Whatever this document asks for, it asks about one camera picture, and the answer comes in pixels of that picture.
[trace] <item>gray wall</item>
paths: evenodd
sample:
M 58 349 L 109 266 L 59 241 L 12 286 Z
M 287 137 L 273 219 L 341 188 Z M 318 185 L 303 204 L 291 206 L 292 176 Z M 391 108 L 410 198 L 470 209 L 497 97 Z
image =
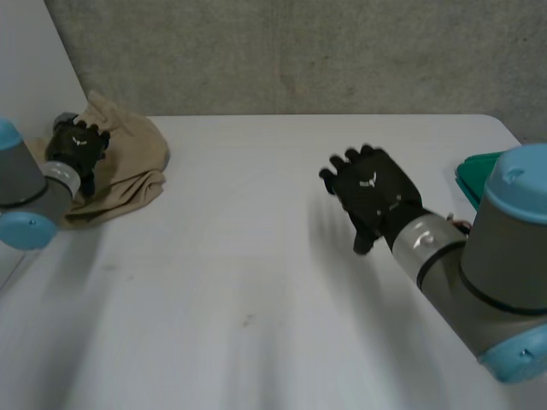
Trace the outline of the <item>gray wall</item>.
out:
M 544 0 L 46 0 L 86 91 L 144 114 L 491 114 L 547 136 Z

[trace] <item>table surface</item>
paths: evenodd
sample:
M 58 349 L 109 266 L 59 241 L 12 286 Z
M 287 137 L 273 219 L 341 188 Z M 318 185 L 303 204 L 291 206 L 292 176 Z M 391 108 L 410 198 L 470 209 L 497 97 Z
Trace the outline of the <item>table surface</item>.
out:
M 165 192 L 63 232 L 0 300 L 9 409 L 540 409 L 479 366 L 379 241 L 359 258 L 319 169 L 384 147 L 471 220 L 464 158 L 518 143 L 482 115 L 153 117 Z

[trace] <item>robotic hand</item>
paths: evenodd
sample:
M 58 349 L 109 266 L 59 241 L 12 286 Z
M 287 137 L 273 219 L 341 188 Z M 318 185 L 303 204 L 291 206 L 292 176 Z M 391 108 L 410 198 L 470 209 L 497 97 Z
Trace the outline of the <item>robotic hand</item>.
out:
M 95 192 L 93 168 L 104 158 L 110 135 L 83 121 L 74 124 L 75 117 L 57 117 L 42 167 L 15 127 L 0 119 L 0 241 L 12 248 L 47 246 L 76 193 Z
M 383 236 L 392 247 L 407 218 L 427 214 L 421 206 L 420 192 L 382 149 L 363 145 L 361 152 L 348 149 L 345 156 L 347 161 L 337 155 L 331 157 L 338 175 L 324 168 L 320 177 L 326 190 L 338 197 L 357 230 L 354 251 L 365 255 Z
M 385 237 L 424 296 L 491 374 L 517 383 L 547 370 L 547 144 L 506 152 L 485 187 L 469 238 L 421 206 L 382 149 L 332 156 L 320 171 L 353 222 L 354 250 Z

